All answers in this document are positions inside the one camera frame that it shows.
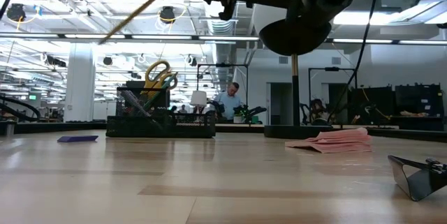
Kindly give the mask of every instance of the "white wall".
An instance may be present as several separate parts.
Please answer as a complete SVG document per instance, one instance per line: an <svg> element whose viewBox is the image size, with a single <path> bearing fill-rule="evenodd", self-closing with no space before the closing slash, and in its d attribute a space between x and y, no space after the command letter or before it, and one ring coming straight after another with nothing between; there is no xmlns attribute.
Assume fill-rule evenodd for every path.
<svg viewBox="0 0 447 224"><path fill-rule="evenodd" d="M93 109L93 119L107 119L107 116L115 116L117 103L95 102Z"/></svg>

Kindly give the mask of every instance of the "person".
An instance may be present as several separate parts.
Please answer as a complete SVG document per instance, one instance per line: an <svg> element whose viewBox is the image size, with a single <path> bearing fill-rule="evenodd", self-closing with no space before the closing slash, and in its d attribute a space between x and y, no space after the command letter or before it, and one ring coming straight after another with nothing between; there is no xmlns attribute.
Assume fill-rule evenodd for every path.
<svg viewBox="0 0 447 224"><path fill-rule="evenodd" d="M323 101L321 99L314 99L310 102L312 109L312 117L311 123L317 120L323 120L324 122L328 121L329 113L323 105ZM330 122L333 124L335 122L335 115L332 116Z"/></svg>
<svg viewBox="0 0 447 224"><path fill-rule="evenodd" d="M184 105L182 105L182 109L179 110L179 113L188 113L188 111L184 109Z"/></svg>
<svg viewBox="0 0 447 224"><path fill-rule="evenodd" d="M241 105L240 98L236 95L238 89L239 84L234 82L230 85L227 91L221 92L214 98L215 102L224 106L225 112L223 112L222 116L228 121L232 121L235 116L234 108Z"/></svg>

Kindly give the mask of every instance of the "black wire basket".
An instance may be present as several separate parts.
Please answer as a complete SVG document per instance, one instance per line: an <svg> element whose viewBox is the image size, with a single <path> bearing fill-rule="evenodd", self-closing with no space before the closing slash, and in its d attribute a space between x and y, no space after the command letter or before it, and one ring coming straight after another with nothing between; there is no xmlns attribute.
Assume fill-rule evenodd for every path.
<svg viewBox="0 0 447 224"><path fill-rule="evenodd" d="M214 114L183 114L168 110L165 89L123 88L117 90L117 116L107 120L108 137L193 137L216 135Z"/></svg>

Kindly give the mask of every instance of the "white lamp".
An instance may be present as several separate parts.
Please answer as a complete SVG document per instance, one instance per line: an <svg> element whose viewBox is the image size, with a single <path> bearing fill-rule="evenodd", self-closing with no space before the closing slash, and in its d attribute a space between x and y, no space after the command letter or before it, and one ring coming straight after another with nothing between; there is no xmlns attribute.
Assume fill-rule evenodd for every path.
<svg viewBox="0 0 447 224"><path fill-rule="evenodd" d="M193 91L190 104L192 106L207 106L207 93L204 91Z"/></svg>

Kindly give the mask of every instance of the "door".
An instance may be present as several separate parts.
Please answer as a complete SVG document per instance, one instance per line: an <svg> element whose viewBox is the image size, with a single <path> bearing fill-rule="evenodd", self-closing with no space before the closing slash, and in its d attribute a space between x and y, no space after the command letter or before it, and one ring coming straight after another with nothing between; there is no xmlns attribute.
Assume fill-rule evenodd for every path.
<svg viewBox="0 0 447 224"><path fill-rule="evenodd" d="M293 92L291 83L269 83L268 123L270 125L293 124Z"/></svg>

